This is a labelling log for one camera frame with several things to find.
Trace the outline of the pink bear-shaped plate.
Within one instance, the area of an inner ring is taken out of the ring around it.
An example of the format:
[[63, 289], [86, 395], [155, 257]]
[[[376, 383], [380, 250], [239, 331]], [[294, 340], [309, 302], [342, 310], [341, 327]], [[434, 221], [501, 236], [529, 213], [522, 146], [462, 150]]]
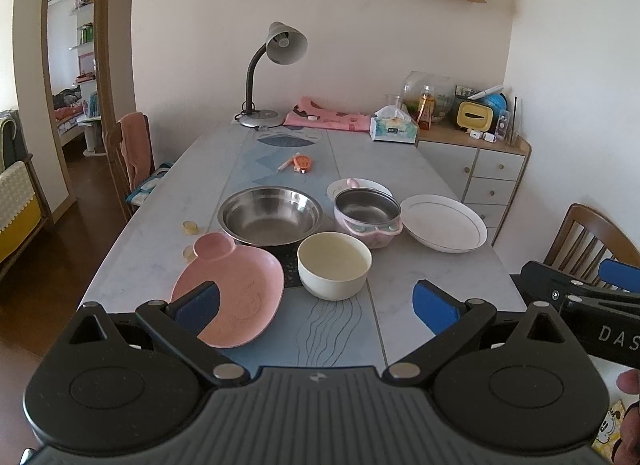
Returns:
[[229, 349], [254, 341], [273, 320], [284, 289], [283, 269], [263, 249], [238, 245], [224, 232], [204, 234], [194, 245], [195, 258], [172, 290], [178, 299], [205, 281], [219, 289], [218, 312], [198, 338]]

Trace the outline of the large stainless steel bowl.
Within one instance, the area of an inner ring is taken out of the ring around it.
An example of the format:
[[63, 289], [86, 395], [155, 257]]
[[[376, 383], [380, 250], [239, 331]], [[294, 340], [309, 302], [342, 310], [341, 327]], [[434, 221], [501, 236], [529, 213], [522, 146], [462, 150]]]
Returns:
[[229, 196], [217, 212], [221, 230], [245, 245], [267, 248], [295, 245], [317, 233], [320, 204], [284, 186], [255, 186]]

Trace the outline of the pink bowl with steel insert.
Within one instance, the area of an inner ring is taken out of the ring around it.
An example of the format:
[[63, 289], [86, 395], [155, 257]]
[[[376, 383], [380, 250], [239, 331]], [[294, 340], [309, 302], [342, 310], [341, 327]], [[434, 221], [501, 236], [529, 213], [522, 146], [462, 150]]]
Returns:
[[342, 231], [370, 249], [386, 247], [402, 231], [399, 204], [373, 188], [348, 188], [337, 193], [334, 218]]

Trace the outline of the wooden chair right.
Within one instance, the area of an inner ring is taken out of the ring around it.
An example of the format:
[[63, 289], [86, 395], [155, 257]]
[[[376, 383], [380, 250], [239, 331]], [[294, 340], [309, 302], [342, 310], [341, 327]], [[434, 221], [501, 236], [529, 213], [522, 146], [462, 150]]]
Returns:
[[639, 249], [599, 211], [582, 204], [570, 205], [544, 264], [578, 281], [609, 289], [598, 273], [605, 259], [638, 267]]

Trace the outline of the white plate with dark rim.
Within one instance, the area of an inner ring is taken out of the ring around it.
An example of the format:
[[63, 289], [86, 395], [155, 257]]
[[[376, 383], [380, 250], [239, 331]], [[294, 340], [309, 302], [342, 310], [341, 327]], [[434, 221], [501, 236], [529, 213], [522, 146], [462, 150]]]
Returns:
[[455, 199], [421, 194], [404, 199], [401, 221], [420, 244], [446, 254], [464, 254], [482, 247], [488, 237], [480, 216]]

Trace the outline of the cream round bowl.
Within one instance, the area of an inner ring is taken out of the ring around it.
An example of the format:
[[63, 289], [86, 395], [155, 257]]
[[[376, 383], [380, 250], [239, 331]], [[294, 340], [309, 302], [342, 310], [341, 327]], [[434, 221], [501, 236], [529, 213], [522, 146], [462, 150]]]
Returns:
[[321, 232], [299, 244], [297, 266], [307, 292], [326, 301], [342, 301], [357, 295], [366, 284], [372, 254], [355, 237]]

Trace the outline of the white drawer cabinet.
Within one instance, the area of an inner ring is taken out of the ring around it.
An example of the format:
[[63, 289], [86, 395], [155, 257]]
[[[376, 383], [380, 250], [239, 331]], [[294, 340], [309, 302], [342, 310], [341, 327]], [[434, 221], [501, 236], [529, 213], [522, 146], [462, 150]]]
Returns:
[[522, 138], [513, 145], [474, 139], [449, 125], [436, 124], [419, 134], [418, 149], [461, 203], [486, 225], [495, 243], [532, 154]]

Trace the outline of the wooden chair with pink towel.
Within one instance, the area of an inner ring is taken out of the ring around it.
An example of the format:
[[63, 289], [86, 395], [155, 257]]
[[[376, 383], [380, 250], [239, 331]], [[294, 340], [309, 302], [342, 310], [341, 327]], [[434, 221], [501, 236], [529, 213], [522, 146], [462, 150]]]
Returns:
[[104, 133], [103, 141], [120, 209], [128, 221], [168, 173], [172, 162], [155, 162], [149, 118], [141, 112], [116, 121]]

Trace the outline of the sofa with knitted cover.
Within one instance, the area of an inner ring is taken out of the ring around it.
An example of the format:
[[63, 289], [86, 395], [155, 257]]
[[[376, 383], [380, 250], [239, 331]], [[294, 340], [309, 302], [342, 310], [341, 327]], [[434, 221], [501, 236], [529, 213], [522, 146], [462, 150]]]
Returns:
[[18, 110], [1, 113], [1, 278], [52, 223]]

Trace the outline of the orange tape measure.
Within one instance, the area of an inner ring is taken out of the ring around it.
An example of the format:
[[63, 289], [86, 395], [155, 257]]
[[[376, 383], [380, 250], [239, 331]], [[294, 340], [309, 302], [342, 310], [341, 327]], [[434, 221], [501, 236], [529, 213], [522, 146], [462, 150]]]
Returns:
[[306, 155], [298, 154], [292, 158], [292, 162], [296, 172], [307, 173], [311, 170], [312, 160]]

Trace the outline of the yellow tissue holder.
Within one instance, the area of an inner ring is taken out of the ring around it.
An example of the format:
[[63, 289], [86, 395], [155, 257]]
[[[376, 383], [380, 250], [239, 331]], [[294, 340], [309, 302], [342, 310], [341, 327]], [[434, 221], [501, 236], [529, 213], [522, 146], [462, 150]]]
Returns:
[[487, 132], [490, 129], [494, 111], [475, 101], [463, 101], [458, 107], [456, 124], [463, 129]]

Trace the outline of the tissue box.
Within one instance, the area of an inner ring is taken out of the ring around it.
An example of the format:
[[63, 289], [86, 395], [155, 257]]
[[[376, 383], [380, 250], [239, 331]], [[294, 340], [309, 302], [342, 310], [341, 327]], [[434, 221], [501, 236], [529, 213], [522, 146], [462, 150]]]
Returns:
[[401, 108], [386, 105], [371, 116], [369, 134], [372, 141], [415, 144], [418, 124]]

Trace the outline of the blue globe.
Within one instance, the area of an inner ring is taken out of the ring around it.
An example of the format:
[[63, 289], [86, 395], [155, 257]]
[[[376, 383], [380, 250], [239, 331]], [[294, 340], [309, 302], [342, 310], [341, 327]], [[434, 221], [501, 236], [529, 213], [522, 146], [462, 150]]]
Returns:
[[488, 94], [480, 100], [480, 104], [491, 108], [495, 117], [498, 117], [503, 110], [509, 110], [508, 101], [502, 93]]

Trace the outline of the glass fish bowl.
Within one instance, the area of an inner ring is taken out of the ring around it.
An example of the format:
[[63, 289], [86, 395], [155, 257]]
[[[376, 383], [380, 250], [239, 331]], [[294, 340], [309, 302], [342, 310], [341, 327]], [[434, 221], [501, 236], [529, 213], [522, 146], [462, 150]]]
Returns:
[[402, 83], [401, 103], [422, 129], [442, 121], [454, 104], [454, 82], [414, 70]]

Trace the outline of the pink folded cloth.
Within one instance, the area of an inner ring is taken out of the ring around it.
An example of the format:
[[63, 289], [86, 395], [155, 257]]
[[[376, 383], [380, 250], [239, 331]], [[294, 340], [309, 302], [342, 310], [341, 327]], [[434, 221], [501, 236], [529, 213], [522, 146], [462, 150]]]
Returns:
[[327, 110], [309, 96], [304, 96], [293, 107], [293, 110], [286, 114], [284, 125], [323, 130], [368, 132], [370, 121], [370, 115]]

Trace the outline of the grey desk lamp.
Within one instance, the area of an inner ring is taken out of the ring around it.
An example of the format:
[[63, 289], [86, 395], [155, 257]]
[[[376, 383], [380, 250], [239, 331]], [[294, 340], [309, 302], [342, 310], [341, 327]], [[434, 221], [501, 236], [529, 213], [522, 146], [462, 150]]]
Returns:
[[277, 128], [284, 124], [284, 114], [266, 104], [257, 92], [271, 66], [290, 66], [298, 63], [307, 53], [308, 39], [299, 29], [275, 21], [269, 25], [265, 40], [248, 63], [245, 74], [244, 100], [234, 120], [240, 126], [253, 130]]

